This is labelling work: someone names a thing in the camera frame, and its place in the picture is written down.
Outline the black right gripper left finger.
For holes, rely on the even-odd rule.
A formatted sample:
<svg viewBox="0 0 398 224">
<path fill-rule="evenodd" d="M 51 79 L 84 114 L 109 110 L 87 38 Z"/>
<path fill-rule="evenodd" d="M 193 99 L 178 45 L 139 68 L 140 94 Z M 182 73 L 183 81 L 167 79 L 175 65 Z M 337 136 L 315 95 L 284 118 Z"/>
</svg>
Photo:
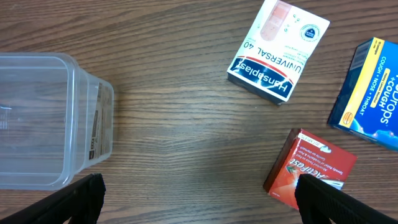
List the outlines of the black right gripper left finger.
<svg viewBox="0 0 398 224">
<path fill-rule="evenodd" d="M 90 174 L 1 220 L 1 224 L 96 223 L 106 187 L 101 174 Z"/>
</svg>

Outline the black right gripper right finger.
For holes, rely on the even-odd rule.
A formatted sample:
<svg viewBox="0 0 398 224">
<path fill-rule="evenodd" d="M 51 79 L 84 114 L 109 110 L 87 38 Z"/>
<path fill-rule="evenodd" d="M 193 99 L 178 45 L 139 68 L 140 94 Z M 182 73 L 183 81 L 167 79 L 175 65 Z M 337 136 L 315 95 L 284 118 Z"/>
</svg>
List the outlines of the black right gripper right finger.
<svg viewBox="0 0 398 224">
<path fill-rule="evenodd" d="M 295 198 L 303 224 L 397 224 L 310 174 L 299 176 Z"/>
</svg>

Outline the red ActiFast medicine box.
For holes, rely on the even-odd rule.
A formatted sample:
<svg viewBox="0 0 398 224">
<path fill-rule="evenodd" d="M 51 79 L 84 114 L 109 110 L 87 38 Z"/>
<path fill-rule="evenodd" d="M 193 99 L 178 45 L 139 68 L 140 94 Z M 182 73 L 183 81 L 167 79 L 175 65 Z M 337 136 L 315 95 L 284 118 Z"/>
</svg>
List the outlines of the red ActiFast medicine box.
<svg viewBox="0 0 398 224">
<path fill-rule="evenodd" d="M 271 197 L 297 209 L 295 189 L 300 175 L 310 174 L 340 190 L 357 159 L 304 129 L 292 129 L 263 188 Z"/>
</svg>

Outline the clear plastic container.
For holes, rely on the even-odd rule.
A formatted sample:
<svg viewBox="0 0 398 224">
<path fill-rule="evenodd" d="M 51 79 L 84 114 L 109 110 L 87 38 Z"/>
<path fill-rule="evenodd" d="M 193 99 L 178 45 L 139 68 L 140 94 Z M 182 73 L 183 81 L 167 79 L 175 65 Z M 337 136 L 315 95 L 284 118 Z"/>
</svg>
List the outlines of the clear plastic container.
<svg viewBox="0 0 398 224">
<path fill-rule="evenodd" d="M 113 151 L 114 88 L 63 53 L 1 54 L 1 188 L 58 190 Z"/>
</svg>

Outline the blue VapoDrops cough box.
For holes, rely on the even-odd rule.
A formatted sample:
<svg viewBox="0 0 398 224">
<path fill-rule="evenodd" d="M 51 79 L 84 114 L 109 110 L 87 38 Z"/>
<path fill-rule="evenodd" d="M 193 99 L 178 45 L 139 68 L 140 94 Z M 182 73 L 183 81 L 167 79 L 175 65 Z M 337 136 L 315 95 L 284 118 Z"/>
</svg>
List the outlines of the blue VapoDrops cough box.
<svg viewBox="0 0 398 224">
<path fill-rule="evenodd" d="M 373 37 L 356 48 L 328 124 L 397 150 L 397 44 Z"/>
</svg>

